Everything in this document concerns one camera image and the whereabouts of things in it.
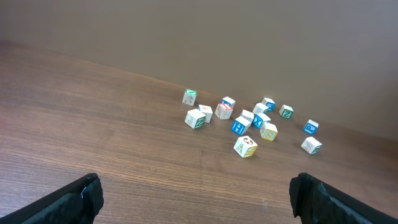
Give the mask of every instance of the wood grain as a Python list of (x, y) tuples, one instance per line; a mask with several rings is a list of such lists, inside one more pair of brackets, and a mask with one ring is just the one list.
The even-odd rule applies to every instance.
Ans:
[[(105, 204), (95, 223), (300, 223), (289, 182), (308, 172), (398, 217), (398, 142), (320, 123), (323, 147), (308, 155), (309, 118), (275, 110), (275, 141), (250, 127), (259, 147), (242, 159), (230, 127), (254, 105), (237, 102), (230, 120), (194, 130), (184, 89), (0, 42), (0, 216), (97, 172)], [(221, 98), (198, 91), (195, 105)]]

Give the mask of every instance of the yellow block face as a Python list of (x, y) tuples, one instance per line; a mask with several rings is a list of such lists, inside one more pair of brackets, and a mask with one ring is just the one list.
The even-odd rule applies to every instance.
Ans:
[(263, 139), (273, 141), (273, 140), (275, 139), (275, 137), (276, 137), (277, 134), (278, 134), (278, 132), (271, 131), (271, 130), (267, 129), (267, 130), (264, 132), (264, 135), (261, 136), (261, 137), (262, 137)]
[(244, 154), (243, 157), (246, 158), (246, 157), (249, 157), (249, 156), (253, 156), (254, 151), (256, 151), (256, 149), (257, 149), (257, 146), (250, 147), (250, 148), (246, 151), (246, 153)]

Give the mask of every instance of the toy block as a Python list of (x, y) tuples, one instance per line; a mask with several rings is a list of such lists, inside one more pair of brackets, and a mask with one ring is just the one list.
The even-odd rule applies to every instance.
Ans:
[(313, 120), (308, 120), (308, 122), (304, 126), (304, 131), (309, 134), (315, 134), (317, 131), (319, 124)]
[(216, 116), (219, 119), (229, 119), (232, 114), (232, 107), (226, 103), (219, 103), (216, 108)]
[(205, 122), (206, 115), (200, 112), (198, 109), (188, 111), (185, 122), (193, 129), (200, 128)]
[(270, 123), (271, 119), (263, 113), (258, 113), (254, 116), (253, 124), (254, 127), (260, 129), (264, 122)]
[(182, 103), (193, 106), (195, 104), (196, 98), (197, 92), (195, 90), (186, 89), (184, 93), (184, 98), (182, 98)]
[(257, 144), (249, 136), (242, 136), (236, 140), (234, 149), (242, 158), (247, 158), (254, 154)]
[(309, 154), (315, 154), (318, 152), (319, 148), (321, 148), (322, 143), (316, 140), (314, 137), (308, 137), (304, 140), (301, 147), (306, 150)]
[(250, 124), (251, 124), (250, 121), (246, 120), (245, 118), (238, 117), (234, 120), (231, 130), (241, 136), (243, 133), (245, 133), (248, 130)]
[(209, 106), (199, 105), (198, 110), (206, 115), (205, 123), (210, 123), (213, 110)]
[(292, 118), (293, 115), (293, 108), (287, 105), (282, 105), (282, 107), (279, 110), (279, 114), (283, 118), (290, 119)]
[(247, 111), (247, 110), (242, 110), (241, 117), (243, 117), (244, 119), (246, 119), (250, 123), (252, 123), (253, 119), (254, 119), (254, 113)]
[(221, 103), (226, 103), (226, 104), (230, 105), (232, 108), (234, 108), (234, 106), (235, 106), (235, 101), (232, 98), (228, 97), (228, 96), (224, 97), (221, 100)]
[(260, 129), (260, 134), (263, 139), (273, 141), (278, 134), (278, 129), (274, 124), (264, 122)]
[(264, 97), (264, 99), (262, 100), (261, 103), (263, 103), (266, 106), (268, 106), (268, 111), (273, 111), (274, 108), (275, 108), (275, 102), (274, 102), (274, 100), (272, 100), (270, 98)]
[(266, 106), (263, 103), (258, 103), (255, 105), (254, 109), (253, 109), (253, 113), (254, 114), (258, 114), (258, 113), (265, 113), (268, 111), (268, 106)]

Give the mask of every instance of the gray wall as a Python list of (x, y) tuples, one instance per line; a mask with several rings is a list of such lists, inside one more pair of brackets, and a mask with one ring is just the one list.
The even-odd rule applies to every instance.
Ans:
[(269, 96), (398, 139), (397, 9), (395, 0), (3, 0), (0, 39), (238, 100)]

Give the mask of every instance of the pile of blocks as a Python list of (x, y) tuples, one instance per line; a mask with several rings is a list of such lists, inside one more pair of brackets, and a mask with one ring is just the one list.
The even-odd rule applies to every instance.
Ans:
[[(197, 97), (195, 90), (186, 89), (182, 102), (193, 106)], [(235, 101), (226, 96), (217, 105), (215, 114), (219, 119), (228, 120), (230, 119)], [(275, 102), (270, 98), (264, 98), (261, 103), (257, 103), (254, 109), (250, 112), (248, 110), (242, 110), (240, 116), (236, 118), (231, 126), (232, 132), (239, 136), (242, 136), (249, 127), (253, 126), (260, 129), (260, 136), (263, 139), (273, 141), (277, 134), (278, 129), (276, 125), (271, 123), (270, 117), (267, 113), (272, 112), (275, 109)], [(293, 116), (293, 108), (291, 106), (282, 105), (279, 110), (281, 117), (290, 119)], [(213, 110), (210, 106), (198, 105), (197, 109), (190, 110), (187, 113), (185, 122), (193, 129), (200, 128), (204, 123), (209, 123), (213, 116)], [(318, 129), (319, 124), (309, 120), (304, 126), (304, 131), (308, 134), (314, 135)], [(308, 137), (304, 140), (301, 147), (306, 150), (309, 154), (318, 152), (322, 143), (317, 141), (314, 137)], [(251, 157), (256, 151), (258, 145), (249, 137), (239, 137), (234, 145), (235, 151), (242, 157)]]

